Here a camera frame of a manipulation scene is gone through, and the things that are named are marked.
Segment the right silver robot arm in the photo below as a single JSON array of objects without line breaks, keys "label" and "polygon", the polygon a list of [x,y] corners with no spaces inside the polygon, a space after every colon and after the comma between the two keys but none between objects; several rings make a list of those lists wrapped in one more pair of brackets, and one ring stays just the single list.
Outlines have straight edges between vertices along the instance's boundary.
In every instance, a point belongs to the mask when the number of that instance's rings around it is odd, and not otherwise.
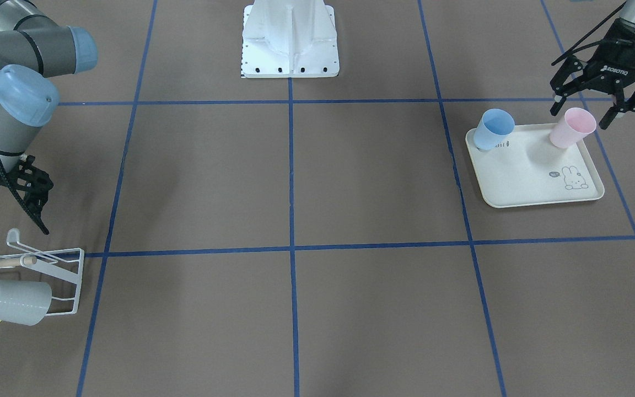
[{"label": "right silver robot arm", "polygon": [[22,156],[60,103],[54,76],[98,64],[98,46],[86,29],[58,25],[31,1],[0,1],[0,186],[24,191],[31,211],[46,201],[51,183],[25,172]]}]

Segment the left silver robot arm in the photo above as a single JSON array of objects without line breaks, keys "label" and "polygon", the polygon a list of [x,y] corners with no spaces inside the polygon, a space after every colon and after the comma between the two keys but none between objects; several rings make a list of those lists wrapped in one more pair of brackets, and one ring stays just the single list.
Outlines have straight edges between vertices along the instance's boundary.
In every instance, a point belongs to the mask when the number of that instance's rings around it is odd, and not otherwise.
[{"label": "left silver robot arm", "polygon": [[613,104],[598,122],[607,129],[628,111],[635,112],[635,1],[625,1],[560,55],[550,80],[556,116],[569,96],[584,90],[608,94]]}]

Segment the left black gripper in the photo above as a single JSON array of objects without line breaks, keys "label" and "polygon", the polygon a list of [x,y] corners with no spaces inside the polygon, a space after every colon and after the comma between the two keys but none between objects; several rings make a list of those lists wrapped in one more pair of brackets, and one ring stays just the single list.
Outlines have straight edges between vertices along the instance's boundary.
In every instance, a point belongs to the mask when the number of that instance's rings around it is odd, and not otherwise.
[{"label": "left black gripper", "polygon": [[571,55],[550,81],[554,92],[552,116],[558,115],[570,95],[585,89],[609,93],[613,105],[598,126],[607,129],[619,116],[635,111],[635,90],[627,99],[625,88],[635,83],[635,24],[616,19],[588,62]]}]

